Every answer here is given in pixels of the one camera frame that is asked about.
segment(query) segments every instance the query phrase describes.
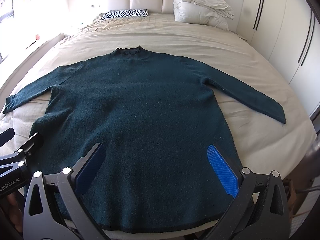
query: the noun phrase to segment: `beige bed sheet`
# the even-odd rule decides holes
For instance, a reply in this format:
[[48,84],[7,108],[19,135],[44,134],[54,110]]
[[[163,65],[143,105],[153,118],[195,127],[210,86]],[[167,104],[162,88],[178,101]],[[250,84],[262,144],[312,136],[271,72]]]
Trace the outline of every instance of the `beige bed sheet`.
[[[12,94],[58,66],[104,55],[118,47],[137,46],[207,63],[282,105],[287,124],[249,109],[213,89],[240,160],[243,166],[253,172],[269,174],[271,170],[277,170],[284,178],[300,162],[315,140],[313,125],[296,95],[284,78],[255,49],[231,32],[205,25],[175,22],[173,15],[118,18],[88,25],[54,46],[27,73]],[[44,115],[49,98],[50,94],[47,93],[11,113],[0,115],[0,132],[9,127],[13,127],[16,132],[15,138],[1,147],[0,155],[12,153],[28,138],[34,120]]]

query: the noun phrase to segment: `sweater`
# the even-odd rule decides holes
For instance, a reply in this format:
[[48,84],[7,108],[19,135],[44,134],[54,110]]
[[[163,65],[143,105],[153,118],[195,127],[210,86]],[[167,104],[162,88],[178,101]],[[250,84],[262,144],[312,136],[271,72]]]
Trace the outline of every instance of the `sweater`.
[[80,196],[95,221],[128,233],[177,231],[220,218],[233,199],[210,166],[209,145],[242,167],[210,86],[286,123],[280,104],[240,80],[141,47],[60,66],[8,97],[3,113],[51,91],[30,132],[44,137],[31,172],[60,172],[103,143],[106,159]]

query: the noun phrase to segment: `sweater collar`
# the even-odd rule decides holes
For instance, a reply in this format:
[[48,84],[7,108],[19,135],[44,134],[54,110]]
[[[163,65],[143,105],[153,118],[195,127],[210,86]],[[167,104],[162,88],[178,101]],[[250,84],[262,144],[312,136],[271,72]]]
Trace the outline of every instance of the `sweater collar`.
[[140,46],[130,49],[119,49],[117,48],[111,55],[121,57],[122,60],[140,60],[149,57],[151,51],[145,50]]

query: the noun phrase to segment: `wardrobe door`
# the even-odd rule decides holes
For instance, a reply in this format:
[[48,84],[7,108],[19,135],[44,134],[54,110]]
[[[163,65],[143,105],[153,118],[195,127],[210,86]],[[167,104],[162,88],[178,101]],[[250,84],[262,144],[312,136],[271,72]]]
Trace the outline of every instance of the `wardrobe door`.
[[259,7],[261,7],[262,0],[244,0],[242,11],[237,26],[236,32],[243,36],[250,44],[254,35],[255,23],[258,18]]
[[306,52],[311,9],[306,0],[287,0],[284,19],[269,62],[289,83]]
[[311,30],[311,41],[301,65],[290,86],[295,91],[309,116],[320,104],[320,24],[313,15],[315,24]]
[[267,60],[276,44],[287,0],[262,0],[250,45]]

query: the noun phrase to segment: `blue gripper pad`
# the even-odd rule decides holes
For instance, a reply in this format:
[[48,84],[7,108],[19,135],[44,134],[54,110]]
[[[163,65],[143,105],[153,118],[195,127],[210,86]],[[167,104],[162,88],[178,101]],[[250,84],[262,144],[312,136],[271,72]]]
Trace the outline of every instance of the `blue gripper pad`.
[[75,177],[76,195],[80,196],[87,192],[105,158],[106,147],[100,144]]
[[0,147],[10,141],[14,137],[14,130],[13,128],[9,128],[8,130],[4,131],[0,134]]
[[229,165],[213,145],[208,147],[207,156],[225,191],[235,198],[239,192],[238,179]]

